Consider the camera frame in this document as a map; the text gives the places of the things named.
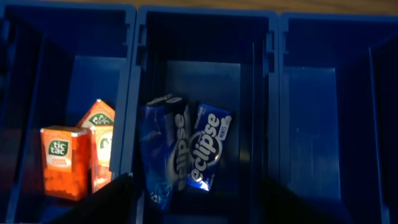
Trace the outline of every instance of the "wooden surface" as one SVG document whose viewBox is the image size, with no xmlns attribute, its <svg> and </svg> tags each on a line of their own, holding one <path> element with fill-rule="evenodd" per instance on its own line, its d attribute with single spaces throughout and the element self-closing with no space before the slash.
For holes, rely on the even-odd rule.
<svg viewBox="0 0 398 224">
<path fill-rule="evenodd" d="M 168 6 L 266 9 L 277 12 L 324 12 L 398 15 L 398 0 L 62 0 L 75 2 L 129 3 Z"/>
</svg>

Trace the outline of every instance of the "blue mint pack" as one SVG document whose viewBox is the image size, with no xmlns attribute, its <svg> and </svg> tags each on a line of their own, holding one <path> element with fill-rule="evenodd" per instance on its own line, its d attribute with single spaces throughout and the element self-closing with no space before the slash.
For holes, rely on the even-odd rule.
<svg viewBox="0 0 398 224">
<path fill-rule="evenodd" d="M 188 185 L 210 191 L 231 122 L 232 112 L 199 104 L 190 139 Z"/>
<path fill-rule="evenodd" d="M 190 138 L 187 102 L 167 95 L 139 108 L 139 144 L 146 189 L 161 210 L 185 187 Z"/>
</svg>

